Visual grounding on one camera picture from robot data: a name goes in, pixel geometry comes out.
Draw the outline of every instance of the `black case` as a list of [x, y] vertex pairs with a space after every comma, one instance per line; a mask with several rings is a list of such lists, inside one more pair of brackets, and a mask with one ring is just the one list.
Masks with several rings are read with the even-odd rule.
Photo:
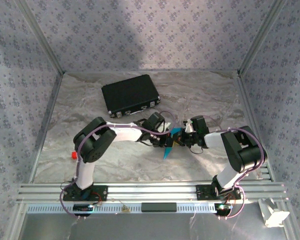
[[101, 88], [111, 118], [120, 118], [160, 103], [159, 93], [148, 74], [105, 85]]

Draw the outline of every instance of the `red object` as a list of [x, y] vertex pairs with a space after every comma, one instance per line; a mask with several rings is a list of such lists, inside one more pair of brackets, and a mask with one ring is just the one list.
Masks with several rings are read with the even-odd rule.
[[74, 159], [74, 160], [78, 159], [77, 152], [76, 152], [76, 151], [73, 151], [73, 152], [71, 153], [71, 157], [72, 157], [72, 159]]

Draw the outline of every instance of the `patterned wallpaper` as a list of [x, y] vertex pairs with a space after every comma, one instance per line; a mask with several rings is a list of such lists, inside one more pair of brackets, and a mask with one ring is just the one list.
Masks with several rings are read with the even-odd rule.
[[26, 0], [64, 71], [235, 70], [273, 0]]
[[0, 239], [32, 170], [57, 72], [13, 1], [0, 0]]
[[287, 1], [244, 84], [278, 181], [300, 224], [300, 0]]

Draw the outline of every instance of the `marble-pattern surface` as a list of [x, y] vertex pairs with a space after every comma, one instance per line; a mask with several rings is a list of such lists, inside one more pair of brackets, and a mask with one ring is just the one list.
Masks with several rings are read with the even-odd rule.
[[[131, 116], [110, 119], [101, 87], [148, 73], [161, 103]], [[152, 113], [169, 110], [178, 123], [197, 115], [207, 115], [222, 126], [246, 125], [239, 96], [234, 85], [235, 72], [163, 71], [65, 74], [53, 110], [48, 132], [39, 157], [36, 183], [63, 182], [75, 173], [71, 158], [73, 138], [90, 121], [103, 117], [106, 121], [130, 123], [148, 118]], [[210, 131], [216, 123], [207, 119]], [[194, 152], [200, 148], [193, 147]], [[227, 162], [222, 149], [205, 149], [193, 154], [176, 146], [163, 160], [164, 149], [135, 142], [115, 142], [97, 161], [95, 182], [211, 180]]]

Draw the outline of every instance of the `wall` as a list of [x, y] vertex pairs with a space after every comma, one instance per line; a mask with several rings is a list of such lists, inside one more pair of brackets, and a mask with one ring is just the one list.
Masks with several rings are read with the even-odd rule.
[[300, 0], [287, 1], [244, 76], [277, 181], [300, 225]]
[[18, 184], [29, 180], [57, 78], [17, 6], [0, 0], [0, 239]]
[[64, 71], [235, 70], [273, 0], [27, 0]]

